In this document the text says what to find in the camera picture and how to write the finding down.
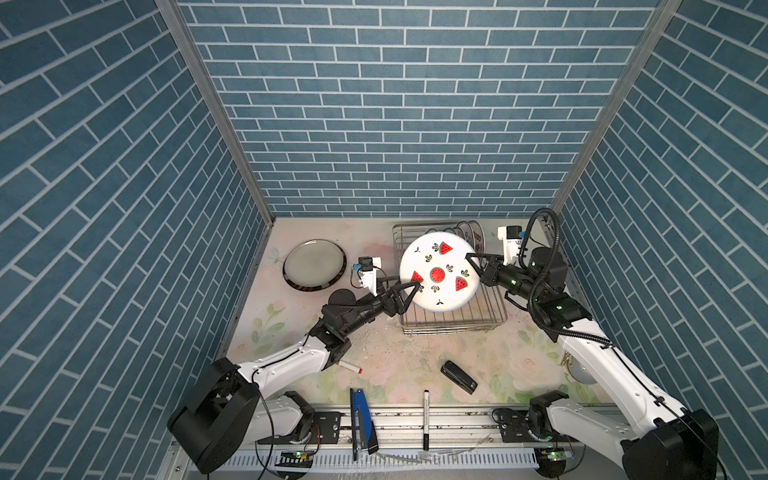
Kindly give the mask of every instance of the patterned plate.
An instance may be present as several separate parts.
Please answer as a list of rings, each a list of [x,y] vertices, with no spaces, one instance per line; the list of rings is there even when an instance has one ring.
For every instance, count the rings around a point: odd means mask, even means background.
[[[422,283],[413,297],[416,305],[432,312],[450,312],[467,303],[480,285],[465,259],[470,252],[475,250],[469,243],[448,232],[427,233],[408,245],[400,260],[400,280]]]

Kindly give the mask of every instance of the round plate with dark rim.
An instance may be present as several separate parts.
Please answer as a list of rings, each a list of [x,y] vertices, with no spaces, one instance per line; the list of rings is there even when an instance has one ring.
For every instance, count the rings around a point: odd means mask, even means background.
[[[291,250],[283,263],[283,278],[302,292],[328,288],[342,277],[346,255],[328,240],[310,240]]]

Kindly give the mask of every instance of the floral tablecloth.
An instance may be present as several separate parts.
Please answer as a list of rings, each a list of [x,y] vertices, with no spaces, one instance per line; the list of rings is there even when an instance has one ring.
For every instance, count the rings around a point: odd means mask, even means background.
[[[235,329],[227,354],[230,360],[252,360],[295,343],[318,320],[328,295],[334,289],[349,288],[347,275],[319,292],[299,292],[288,286],[283,280],[283,261],[295,246],[314,238],[331,240],[345,251],[348,269],[357,257],[367,255],[382,257],[384,270],[394,272],[392,225],[398,222],[278,219]],[[481,224],[486,232],[495,232],[498,222],[483,220]],[[499,242],[488,233],[486,237],[487,250],[495,253]],[[579,402],[611,401],[599,386],[575,382],[560,365],[562,349],[533,325],[527,313],[514,307],[508,308],[506,323],[488,332],[406,336],[397,318],[381,315],[350,339],[352,348],[344,360],[360,366],[362,374],[332,366],[286,389],[296,390],[314,404],[347,403],[350,387],[363,388],[372,404],[419,404],[424,390],[430,391],[434,405],[527,403],[532,396],[550,389],[560,389]],[[440,373],[446,360],[477,381],[473,395]]]

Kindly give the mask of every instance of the metal corner beam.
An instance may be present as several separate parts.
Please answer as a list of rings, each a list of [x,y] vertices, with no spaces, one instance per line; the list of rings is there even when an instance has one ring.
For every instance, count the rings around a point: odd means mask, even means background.
[[[624,103],[624,99],[632,89],[632,85],[640,76],[640,72],[645,66],[645,62],[648,61],[650,54],[656,48],[656,44],[659,42],[661,35],[669,25],[670,20],[674,13],[677,11],[677,7],[680,6],[682,0],[660,0],[659,5],[650,14],[648,23],[643,31],[640,41],[637,46],[632,50],[632,53],[627,59],[627,64],[624,66],[624,70],[616,80],[616,85],[608,95],[608,100],[605,102],[605,106],[601,110],[597,119],[594,121],[592,130],[587,134],[587,138],[581,145],[571,169],[566,173],[563,178],[563,183],[560,185],[558,192],[555,194],[550,208],[556,212],[559,212],[565,205],[565,201],[571,192],[576,188],[581,174],[589,165],[592,160],[592,155],[597,150],[598,145],[603,140],[605,133],[611,126],[616,114],[619,112],[619,108]]]
[[[230,116],[221,103],[221,98],[216,91],[216,87],[214,87],[214,81],[211,80],[203,57],[200,56],[200,51],[197,50],[197,44],[192,37],[192,31],[184,19],[184,14],[181,12],[177,0],[155,0],[155,3],[157,3],[160,15],[168,26],[170,36],[173,37],[182,58],[187,63],[195,85],[200,90],[200,94],[203,96],[203,100],[208,106],[216,126],[219,128],[224,143],[227,144],[237,170],[240,171],[240,175],[242,175],[248,187],[250,196],[264,217],[266,225],[271,227],[275,217],[272,215],[270,205],[267,203],[259,188],[259,184],[256,182],[256,177],[253,175],[253,170],[251,170],[248,157],[243,150],[243,145],[240,143],[240,139],[237,138],[234,126],[230,121]]]

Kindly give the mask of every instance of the wire dish rack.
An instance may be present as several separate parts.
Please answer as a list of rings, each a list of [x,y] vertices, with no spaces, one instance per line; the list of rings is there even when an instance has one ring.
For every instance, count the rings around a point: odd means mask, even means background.
[[[480,224],[474,220],[454,222],[399,223],[392,228],[395,242],[396,266],[408,245],[421,235],[432,231],[455,233],[467,240],[478,253],[485,250],[485,236]],[[462,308],[452,312],[435,313],[412,303],[400,316],[400,326],[406,335],[434,335],[475,330],[490,330],[507,320],[504,299],[497,287],[480,285],[478,291]]]

